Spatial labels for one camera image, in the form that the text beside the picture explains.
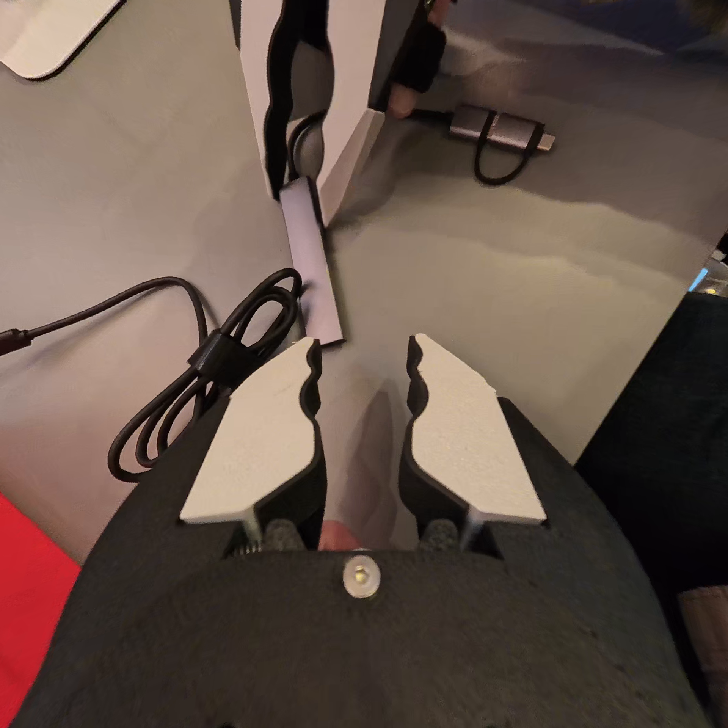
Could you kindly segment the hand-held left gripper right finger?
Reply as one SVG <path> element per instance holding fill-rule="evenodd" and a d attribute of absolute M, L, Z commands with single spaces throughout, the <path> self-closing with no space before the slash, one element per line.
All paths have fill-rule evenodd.
<path fill-rule="evenodd" d="M 543 526 L 547 514 L 485 377 L 424 333 L 408 340 L 398 491 L 418 534 L 450 523 L 457 547 L 491 541 L 491 524 Z"/>

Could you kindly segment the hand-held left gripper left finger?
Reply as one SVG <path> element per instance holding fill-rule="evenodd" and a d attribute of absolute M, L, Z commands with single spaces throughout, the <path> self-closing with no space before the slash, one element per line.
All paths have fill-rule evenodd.
<path fill-rule="evenodd" d="M 327 496 L 317 414 L 322 352 L 304 337 L 251 374 L 229 397 L 179 518 L 236 523 L 249 544 L 287 521 L 317 551 Z"/>

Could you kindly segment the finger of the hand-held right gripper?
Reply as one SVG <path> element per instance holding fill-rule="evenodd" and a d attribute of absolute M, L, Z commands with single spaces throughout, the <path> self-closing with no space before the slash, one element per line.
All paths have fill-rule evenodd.
<path fill-rule="evenodd" d="M 298 2 L 241 1 L 240 60 L 268 193 L 279 200 L 287 171 L 287 123 Z"/>
<path fill-rule="evenodd" d="M 384 113 L 370 108 L 369 95 L 385 7 L 386 1 L 328 5 L 333 94 L 323 120 L 323 162 L 316 179 L 324 226 L 339 212 L 384 123 Z"/>

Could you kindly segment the slim dark usb hub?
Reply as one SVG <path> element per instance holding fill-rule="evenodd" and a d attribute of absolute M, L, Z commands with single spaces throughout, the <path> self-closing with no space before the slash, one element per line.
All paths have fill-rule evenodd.
<path fill-rule="evenodd" d="M 286 225 L 293 268 L 301 276 L 300 296 L 306 335 L 321 347 L 346 341 L 325 250 L 325 227 L 314 181 L 303 176 L 296 162 L 296 149 L 304 137 L 323 121 L 322 109 L 301 119 L 287 139 L 287 183 L 279 191 L 279 204 Z"/>

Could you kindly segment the red plastic bin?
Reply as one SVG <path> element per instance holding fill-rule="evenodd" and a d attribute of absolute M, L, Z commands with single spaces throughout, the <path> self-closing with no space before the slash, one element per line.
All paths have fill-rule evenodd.
<path fill-rule="evenodd" d="M 78 565 L 1 496 L 1 726 L 38 676 Z"/>

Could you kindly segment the person's right hand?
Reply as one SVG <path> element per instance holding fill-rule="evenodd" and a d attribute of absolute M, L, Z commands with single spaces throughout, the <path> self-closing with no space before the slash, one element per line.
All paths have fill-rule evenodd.
<path fill-rule="evenodd" d="M 412 88 L 392 83 L 387 101 L 387 115 L 394 119 L 406 119 L 416 107 L 419 94 Z"/>

